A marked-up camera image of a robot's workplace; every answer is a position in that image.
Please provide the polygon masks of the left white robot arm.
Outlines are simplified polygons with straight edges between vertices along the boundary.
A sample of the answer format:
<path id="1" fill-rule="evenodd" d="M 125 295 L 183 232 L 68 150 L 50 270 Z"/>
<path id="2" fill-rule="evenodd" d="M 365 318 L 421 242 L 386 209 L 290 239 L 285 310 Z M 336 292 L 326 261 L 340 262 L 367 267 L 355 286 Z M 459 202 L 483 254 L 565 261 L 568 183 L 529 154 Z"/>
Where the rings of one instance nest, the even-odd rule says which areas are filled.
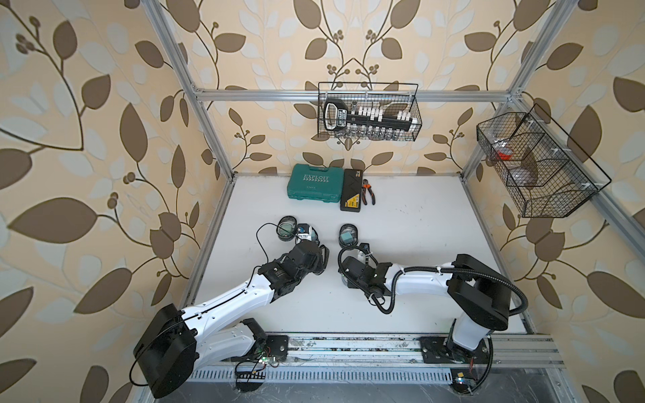
<path id="1" fill-rule="evenodd" d="M 161 399 L 179 389 L 195 369 L 225 359 L 258 359 L 267 336 L 247 314 L 293 292 L 307 275 L 321 275 L 328 262 L 326 246 L 302 240 L 218 297 L 183 309 L 162 307 L 134 347 L 144 387 Z"/>

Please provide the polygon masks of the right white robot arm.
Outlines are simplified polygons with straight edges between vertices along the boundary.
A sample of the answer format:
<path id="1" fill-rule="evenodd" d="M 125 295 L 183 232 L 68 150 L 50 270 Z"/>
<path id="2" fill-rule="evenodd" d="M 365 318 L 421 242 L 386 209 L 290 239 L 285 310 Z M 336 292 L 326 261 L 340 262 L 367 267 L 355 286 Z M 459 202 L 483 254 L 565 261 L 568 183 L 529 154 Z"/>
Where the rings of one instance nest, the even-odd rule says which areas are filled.
<path id="1" fill-rule="evenodd" d="M 428 352 L 457 362 L 472 359 L 483 340 L 506 331 L 509 318 L 528 308 L 526 295 L 504 275 L 471 255 L 435 266 L 378 262 L 367 243 L 345 246 L 338 254 L 339 274 L 350 289 L 364 293 L 369 304 L 390 315 L 396 299 L 411 294 L 448 297 L 462 310 L 438 348 Z"/>

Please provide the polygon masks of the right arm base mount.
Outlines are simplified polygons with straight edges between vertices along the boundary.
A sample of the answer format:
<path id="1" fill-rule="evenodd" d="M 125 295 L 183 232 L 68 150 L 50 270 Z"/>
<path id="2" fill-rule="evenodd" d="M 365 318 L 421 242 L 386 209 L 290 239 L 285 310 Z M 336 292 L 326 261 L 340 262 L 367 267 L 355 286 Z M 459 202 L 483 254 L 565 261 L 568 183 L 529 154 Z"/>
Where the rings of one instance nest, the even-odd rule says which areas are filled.
<path id="1" fill-rule="evenodd" d="M 480 340 L 475 350 L 458 346 L 448 335 L 424 336 L 418 341 L 424 364 L 487 364 L 490 361 L 487 337 Z"/>

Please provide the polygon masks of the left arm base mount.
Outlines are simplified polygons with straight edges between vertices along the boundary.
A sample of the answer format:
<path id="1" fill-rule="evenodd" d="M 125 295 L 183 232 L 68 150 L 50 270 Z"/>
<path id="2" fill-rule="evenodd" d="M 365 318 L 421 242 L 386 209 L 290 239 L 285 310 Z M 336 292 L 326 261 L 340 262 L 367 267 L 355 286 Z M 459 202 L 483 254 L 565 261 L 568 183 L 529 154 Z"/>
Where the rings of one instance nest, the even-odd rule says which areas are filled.
<path id="1" fill-rule="evenodd" d="M 244 319 L 234 327 L 242 332 L 243 339 L 230 362 L 260 361 L 277 366 L 287 360 L 289 337 L 285 334 L 268 334 L 253 318 Z"/>

